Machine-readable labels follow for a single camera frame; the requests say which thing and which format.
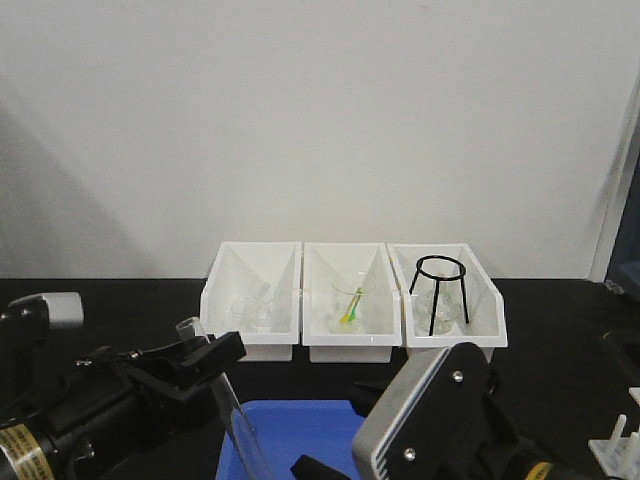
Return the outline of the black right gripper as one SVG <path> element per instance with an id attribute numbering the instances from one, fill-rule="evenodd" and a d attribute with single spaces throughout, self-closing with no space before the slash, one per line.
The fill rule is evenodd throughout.
<path id="1" fill-rule="evenodd" d="M 517 430 L 493 403 L 491 367 L 481 348 L 460 343 L 447 348 L 414 418 L 418 464 L 400 479 L 532 479 L 535 462 Z M 389 380 L 357 381 L 349 402 L 368 415 Z"/>

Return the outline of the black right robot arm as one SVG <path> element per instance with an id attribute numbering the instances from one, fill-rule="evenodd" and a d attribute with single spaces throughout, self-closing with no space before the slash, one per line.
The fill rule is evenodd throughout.
<path id="1" fill-rule="evenodd" d="M 522 434 L 493 399 L 494 375 L 474 343 L 414 354 L 387 382 L 349 393 L 364 420 L 351 445 L 363 479 L 578 479 Z"/>

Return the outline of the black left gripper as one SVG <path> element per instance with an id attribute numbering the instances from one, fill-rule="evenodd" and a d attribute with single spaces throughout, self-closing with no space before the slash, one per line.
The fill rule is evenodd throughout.
<path id="1" fill-rule="evenodd" d="M 117 354 L 42 381 L 29 395 L 29 428 L 53 470 L 112 470 L 196 430 L 219 411 L 207 384 L 246 355 L 237 331 Z"/>

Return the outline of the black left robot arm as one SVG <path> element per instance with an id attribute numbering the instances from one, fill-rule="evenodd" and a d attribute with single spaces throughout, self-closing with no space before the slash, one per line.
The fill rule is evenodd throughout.
<path id="1" fill-rule="evenodd" d="M 216 397 L 215 388 L 246 354 L 239 333 L 216 337 L 187 326 L 179 341 L 149 350 L 99 347 L 57 377 L 57 393 L 45 394 L 34 350 L 49 332 L 83 325 L 76 292 L 32 294 L 2 310 L 17 388 L 1 411 L 2 478 L 99 479 L 217 416 L 231 427 L 237 401 Z"/>

